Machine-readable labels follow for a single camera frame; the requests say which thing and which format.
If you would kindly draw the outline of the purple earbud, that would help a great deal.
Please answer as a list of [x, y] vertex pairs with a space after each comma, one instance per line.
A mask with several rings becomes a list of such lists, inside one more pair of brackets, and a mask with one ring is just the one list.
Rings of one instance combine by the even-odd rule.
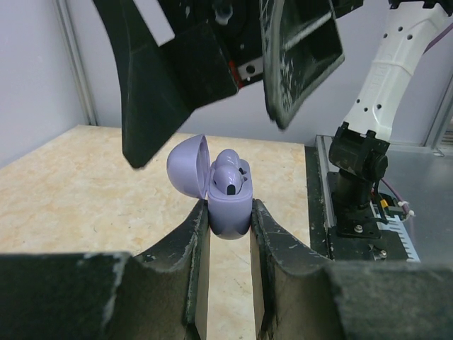
[[221, 174], [242, 174], [241, 159], [233, 149], [225, 149], [219, 153], [215, 160], [214, 170]]
[[234, 196], [240, 193], [246, 177], [232, 165], [221, 165], [214, 170], [212, 180], [221, 193]]

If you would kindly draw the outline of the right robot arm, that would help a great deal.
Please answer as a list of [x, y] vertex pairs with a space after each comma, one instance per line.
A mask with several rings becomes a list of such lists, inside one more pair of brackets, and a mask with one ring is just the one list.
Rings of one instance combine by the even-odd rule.
[[[157, 44], [133, 1], [96, 1], [113, 49], [122, 106], [122, 153], [144, 168], [198, 108], [263, 83], [265, 107], [286, 129], [308, 96], [344, 60], [337, 17], [360, 1], [161, 1], [174, 38]], [[420, 58], [452, 15], [451, 1], [391, 1], [384, 34], [329, 161], [338, 226], [379, 203], [394, 117]]]

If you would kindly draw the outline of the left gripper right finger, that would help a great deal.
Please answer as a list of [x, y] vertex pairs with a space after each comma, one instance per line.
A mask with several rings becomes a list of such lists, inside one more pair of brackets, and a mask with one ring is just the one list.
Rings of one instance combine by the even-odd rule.
[[281, 227], [260, 200], [251, 213], [258, 339], [451, 339], [452, 267], [332, 261]]

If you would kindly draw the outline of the purple charging case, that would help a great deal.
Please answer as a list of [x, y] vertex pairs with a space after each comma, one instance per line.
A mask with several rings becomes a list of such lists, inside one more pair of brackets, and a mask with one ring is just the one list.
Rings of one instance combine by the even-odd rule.
[[222, 239], [239, 239], [251, 225], [253, 181], [249, 163], [241, 159], [246, 181], [237, 195], [221, 193], [213, 183], [215, 160], [210, 160], [207, 138], [190, 137], [176, 145], [167, 157], [169, 181], [180, 193], [207, 200], [212, 232]]

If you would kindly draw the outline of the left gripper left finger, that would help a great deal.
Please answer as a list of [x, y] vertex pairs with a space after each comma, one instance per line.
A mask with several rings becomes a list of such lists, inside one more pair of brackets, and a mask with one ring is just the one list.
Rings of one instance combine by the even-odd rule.
[[2, 339], [205, 339], [207, 203], [154, 246], [1, 256]]

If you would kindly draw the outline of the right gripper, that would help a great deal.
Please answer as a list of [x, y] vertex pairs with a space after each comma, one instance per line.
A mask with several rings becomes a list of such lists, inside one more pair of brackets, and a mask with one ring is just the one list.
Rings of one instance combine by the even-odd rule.
[[237, 93], [230, 61], [241, 87], [263, 79], [268, 115], [285, 130], [345, 60], [331, 1], [163, 0], [176, 34], [163, 45], [135, 2], [94, 5], [113, 49], [122, 153], [134, 169], [145, 167], [193, 111]]

